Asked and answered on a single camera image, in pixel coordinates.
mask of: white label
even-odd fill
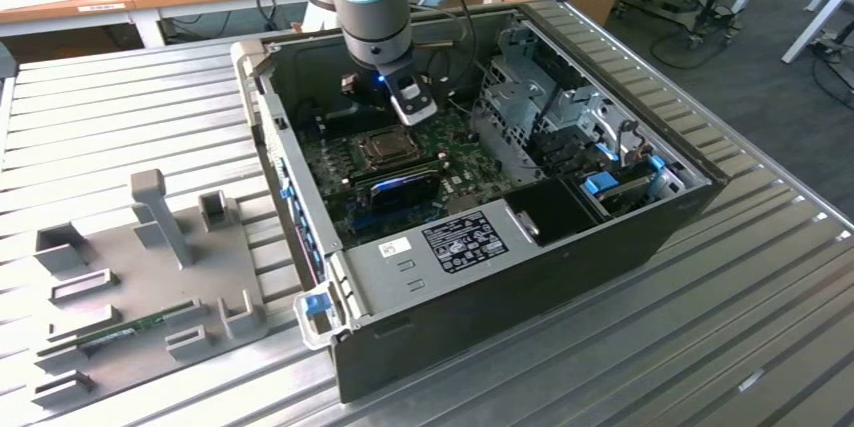
[[[102,10],[117,10],[125,9],[125,4],[100,4],[100,5],[84,5],[83,7],[78,7],[80,12],[98,12]]]
[[[391,242],[381,244],[379,253],[383,255],[383,258],[389,258],[393,255],[399,254],[401,252],[406,252],[411,248],[413,246],[410,245],[410,240],[406,237],[401,237]]]

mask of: green circuit board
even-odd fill
[[[305,138],[301,144],[347,247],[469,210],[513,188],[459,111],[442,112],[413,128],[391,126],[333,140]],[[366,215],[371,187],[419,172],[441,176],[435,198]]]

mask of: black case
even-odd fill
[[[526,5],[515,6],[556,45],[606,87],[648,126],[688,159],[712,183],[660,204],[614,226],[582,237],[515,267],[394,315],[331,346],[342,402],[371,394],[397,380],[435,366],[522,322],[568,304],[582,293],[640,267],[674,232],[716,199],[728,176],[668,126],[588,54]],[[475,9],[490,11],[497,7]],[[287,215],[281,215],[293,252],[301,243]],[[301,268],[305,287],[313,282]]]

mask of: sticker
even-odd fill
[[[422,233],[442,270],[451,274],[507,253],[507,246],[482,211],[425,229]]]
[[[125,9],[125,4],[100,4],[100,5],[84,5],[83,7],[78,7],[78,11],[80,12],[99,12],[102,10],[118,10]]]
[[[386,259],[401,252],[406,252],[411,248],[410,240],[406,237],[401,237],[391,242],[379,244],[379,253],[383,255],[383,259]]]

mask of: motherboard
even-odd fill
[[[335,137],[325,120],[301,139],[337,231],[347,247],[463,212],[513,188],[471,129],[446,109],[415,127],[391,124]]]

